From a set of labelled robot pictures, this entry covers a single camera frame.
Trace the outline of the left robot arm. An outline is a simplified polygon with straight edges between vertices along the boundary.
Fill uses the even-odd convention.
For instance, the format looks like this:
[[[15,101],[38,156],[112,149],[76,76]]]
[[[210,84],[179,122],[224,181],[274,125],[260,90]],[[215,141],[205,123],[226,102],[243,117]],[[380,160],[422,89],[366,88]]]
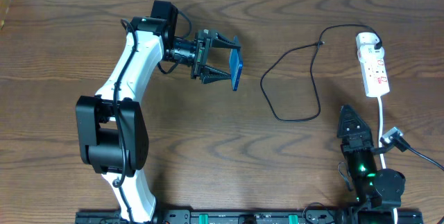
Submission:
[[[117,211],[81,211],[76,223],[167,223],[144,172],[149,138],[141,101],[155,69],[183,64],[203,84],[230,80],[237,90],[243,59],[238,37],[200,30],[193,40],[175,34],[178,10],[154,1],[150,16],[122,19],[126,45],[114,71],[94,96],[76,103],[80,157],[110,184]]]

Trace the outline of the white power strip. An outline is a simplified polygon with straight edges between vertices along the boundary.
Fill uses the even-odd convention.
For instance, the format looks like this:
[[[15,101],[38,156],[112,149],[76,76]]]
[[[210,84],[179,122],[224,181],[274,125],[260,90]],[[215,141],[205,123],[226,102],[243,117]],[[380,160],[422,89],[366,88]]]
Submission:
[[[384,49],[362,46],[358,52],[365,94],[377,98],[390,92],[388,75],[384,61]]]

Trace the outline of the white charger adapter plug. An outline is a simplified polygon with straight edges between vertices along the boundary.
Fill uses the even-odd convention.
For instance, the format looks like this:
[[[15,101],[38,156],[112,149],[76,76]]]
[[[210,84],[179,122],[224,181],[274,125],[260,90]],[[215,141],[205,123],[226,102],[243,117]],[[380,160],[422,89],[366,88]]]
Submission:
[[[381,46],[376,49],[376,45],[380,43],[380,39],[376,34],[371,32],[362,32],[356,36],[357,57],[361,63],[369,60],[382,59],[385,51]]]

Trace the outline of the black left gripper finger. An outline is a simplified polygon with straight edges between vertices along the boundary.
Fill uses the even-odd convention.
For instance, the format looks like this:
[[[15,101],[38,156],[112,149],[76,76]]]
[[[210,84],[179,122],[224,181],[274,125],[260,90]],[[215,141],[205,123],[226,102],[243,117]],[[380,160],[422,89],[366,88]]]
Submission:
[[[200,70],[200,80],[202,81],[202,84],[209,84],[220,80],[230,79],[231,75],[229,73],[211,66],[205,65]]]
[[[213,48],[220,48],[220,49],[240,49],[241,45],[240,43],[229,40],[224,35],[222,35],[220,32],[216,30],[210,31],[210,46]]]

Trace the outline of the blue Galaxy smartphone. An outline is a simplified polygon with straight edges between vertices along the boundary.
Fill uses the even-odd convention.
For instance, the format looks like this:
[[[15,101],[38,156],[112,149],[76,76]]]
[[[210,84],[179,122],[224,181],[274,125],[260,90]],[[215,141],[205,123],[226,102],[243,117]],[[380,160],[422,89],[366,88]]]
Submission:
[[[229,58],[229,68],[233,91],[237,91],[238,89],[243,66],[244,62],[241,56],[241,51],[238,49],[232,49]]]

